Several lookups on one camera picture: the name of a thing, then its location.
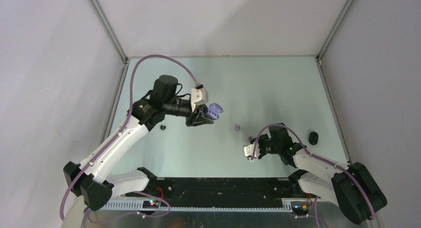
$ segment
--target purple object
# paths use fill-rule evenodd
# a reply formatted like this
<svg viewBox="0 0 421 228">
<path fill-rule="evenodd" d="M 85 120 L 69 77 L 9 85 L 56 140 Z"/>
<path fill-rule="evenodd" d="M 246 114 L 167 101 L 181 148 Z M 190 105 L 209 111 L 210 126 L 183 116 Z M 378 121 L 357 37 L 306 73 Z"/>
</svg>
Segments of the purple object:
<svg viewBox="0 0 421 228">
<path fill-rule="evenodd" d="M 212 120 L 218 120 L 219 114 L 223 112 L 223 108 L 216 104 L 212 103 L 206 110 L 206 116 L 211 118 Z"/>
</svg>

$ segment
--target black puck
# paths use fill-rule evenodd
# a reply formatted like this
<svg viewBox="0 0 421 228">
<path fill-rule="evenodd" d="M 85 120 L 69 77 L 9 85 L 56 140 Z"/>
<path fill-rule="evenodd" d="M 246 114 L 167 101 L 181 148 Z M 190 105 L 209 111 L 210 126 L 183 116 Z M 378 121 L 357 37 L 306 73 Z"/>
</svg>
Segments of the black puck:
<svg viewBox="0 0 421 228">
<path fill-rule="evenodd" d="M 319 134 L 317 134 L 316 132 L 311 132 L 309 135 L 308 135 L 308 142 L 311 144 L 311 145 L 316 145 L 318 142 L 319 142 Z"/>
</svg>

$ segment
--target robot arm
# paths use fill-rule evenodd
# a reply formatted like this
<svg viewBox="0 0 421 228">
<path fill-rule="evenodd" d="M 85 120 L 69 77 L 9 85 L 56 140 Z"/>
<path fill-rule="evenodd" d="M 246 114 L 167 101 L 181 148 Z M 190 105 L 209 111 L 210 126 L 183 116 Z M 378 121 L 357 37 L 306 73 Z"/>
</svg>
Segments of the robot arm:
<svg viewBox="0 0 421 228">
<path fill-rule="evenodd" d="M 147 174 L 140 170 L 120 175 L 109 175 L 115 163 L 145 136 L 156 124 L 163 121 L 165 115 L 186 117 L 186 125 L 199 126 L 213 124 L 219 119 L 222 108 L 211 104 L 208 108 L 208 92 L 203 86 L 192 89 L 189 100 L 177 96 L 178 80 L 172 76 L 160 76 L 142 99 L 133 104 L 132 114 L 125 128 L 121 124 L 93 153 L 80 163 L 69 162 L 63 168 L 66 181 L 73 182 L 82 168 L 89 167 L 75 183 L 72 192 L 83 195 L 85 204 L 93 211 L 103 207 L 110 198 L 133 191 L 142 191 L 149 182 Z M 102 150 L 114 137 L 113 142 L 94 161 L 92 158 Z"/>
<path fill-rule="evenodd" d="M 261 159 L 267 154 L 277 154 L 285 165 L 291 165 L 299 170 L 289 176 L 289 181 L 297 194 L 310 193 L 339 206 L 343 214 L 353 223 L 360 224 L 370 217 L 370 210 L 362 194 L 352 180 L 338 169 L 338 166 L 347 169 L 361 185 L 368 196 L 375 212 L 387 205 L 387 200 L 367 168 L 361 163 L 352 165 L 338 163 L 324 158 L 335 166 L 331 166 L 314 156 L 309 155 L 299 143 L 294 143 L 287 129 L 279 126 L 270 126 L 268 135 L 261 135 L 257 142 L 257 149 L 253 154 L 256 139 L 250 145 L 244 146 L 244 154 L 249 159 Z"/>
</svg>

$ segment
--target red wire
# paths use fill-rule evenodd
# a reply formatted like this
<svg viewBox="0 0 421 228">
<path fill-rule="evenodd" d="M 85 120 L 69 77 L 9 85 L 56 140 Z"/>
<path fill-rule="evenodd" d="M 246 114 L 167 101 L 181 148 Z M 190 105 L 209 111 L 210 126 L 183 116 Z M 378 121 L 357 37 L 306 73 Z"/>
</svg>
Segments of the red wire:
<svg viewBox="0 0 421 228">
<path fill-rule="evenodd" d="M 310 199 L 310 205 L 309 206 L 313 205 L 313 201 L 311 200 L 311 195 L 309 193 L 307 193 L 306 196 L 307 196 L 307 204 L 308 204 L 308 199 Z"/>
<path fill-rule="evenodd" d="M 161 199 L 164 199 L 164 192 L 161 187 L 157 187 L 157 190 L 161 192 Z"/>
</svg>

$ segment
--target white wall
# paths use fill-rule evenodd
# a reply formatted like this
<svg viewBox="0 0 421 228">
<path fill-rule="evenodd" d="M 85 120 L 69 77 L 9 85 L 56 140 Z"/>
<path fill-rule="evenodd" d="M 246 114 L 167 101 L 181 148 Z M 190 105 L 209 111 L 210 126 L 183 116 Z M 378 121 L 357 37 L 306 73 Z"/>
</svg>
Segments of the white wall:
<svg viewBox="0 0 421 228">
<path fill-rule="evenodd" d="M 387 228 L 421 227 L 421 0 L 357 0 L 322 66 L 355 160 L 388 199 Z"/>
<path fill-rule="evenodd" d="M 346 0 L 99 0 L 129 56 L 316 55 Z"/>
<path fill-rule="evenodd" d="M 98 145 L 122 63 L 87 0 L 0 1 L 1 227 L 58 227 L 63 166 Z"/>
</svg>

